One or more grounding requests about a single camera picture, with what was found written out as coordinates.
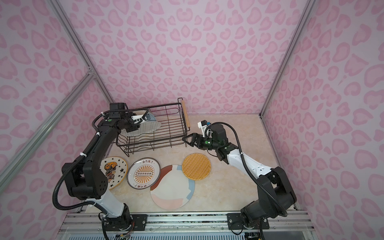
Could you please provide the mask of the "black wire dish rack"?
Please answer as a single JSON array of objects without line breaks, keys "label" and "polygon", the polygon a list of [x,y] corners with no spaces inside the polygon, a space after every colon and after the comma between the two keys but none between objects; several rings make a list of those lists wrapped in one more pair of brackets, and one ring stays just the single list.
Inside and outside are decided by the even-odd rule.
[{"label": "black wire dish rack", "polygon": [[148,107],[146,121],[133,132],[122,131],[116,146],[127,156],[136,152],[182,145],[182,138],[190,131],[189,117],[183,98],[176,103]]}]

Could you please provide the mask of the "white grid pattern plate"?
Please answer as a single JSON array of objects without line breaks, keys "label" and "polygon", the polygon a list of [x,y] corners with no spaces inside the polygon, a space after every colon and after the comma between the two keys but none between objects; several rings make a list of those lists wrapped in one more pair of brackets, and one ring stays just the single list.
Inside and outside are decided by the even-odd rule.
[{"label": "white grid pattern plate", "polygon": [[156,122],[142,122],[136,130],[128,132],[127,130],[122,130],[121,135],[125,137],[138,137],[143,134],[151,134],[158,130],[162,124],[158,121]]}]

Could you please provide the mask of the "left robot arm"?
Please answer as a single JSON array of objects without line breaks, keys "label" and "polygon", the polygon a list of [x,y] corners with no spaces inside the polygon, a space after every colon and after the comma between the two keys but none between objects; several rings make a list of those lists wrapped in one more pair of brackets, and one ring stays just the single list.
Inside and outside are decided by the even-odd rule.
[{"label": "left robot arm", "polygon": [[[102,160],[111,143],[122,130],[137,130],[142,120],[132,119],[134,111],[125,103],[112,103],[110,109],[97,116],[92,126],[96,133],[87,147],[72,163],[62,167],[63,175],[56,184],[52,202],[56,209],[68,211],[82,206],[91,205],[101,211],[102,229],[115,231],[132,230],[133,220],[129,207],[117,200],[108,189],[108,179],[100,169]],[[63,206],[59,203],[58,194],[62,184],[66,185],[71,197],[81,203]]]}]

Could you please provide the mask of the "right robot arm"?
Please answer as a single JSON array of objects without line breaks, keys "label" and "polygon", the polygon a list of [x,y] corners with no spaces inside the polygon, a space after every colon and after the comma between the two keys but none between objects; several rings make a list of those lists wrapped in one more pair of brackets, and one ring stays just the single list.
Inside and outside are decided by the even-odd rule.
[{"label": "right robot arm", "polygon": [[296,194],[281,167],[268,167],[243,151],[235,128],[224,122],[199,123],[202,131],[183,137],[183,142],[203,151],[215,151],[217,158],[248,175],[257,185],[258,199],[240,210],[241,224],[247,228],[261,226],[264,220],[287,217],[297,202]]}]

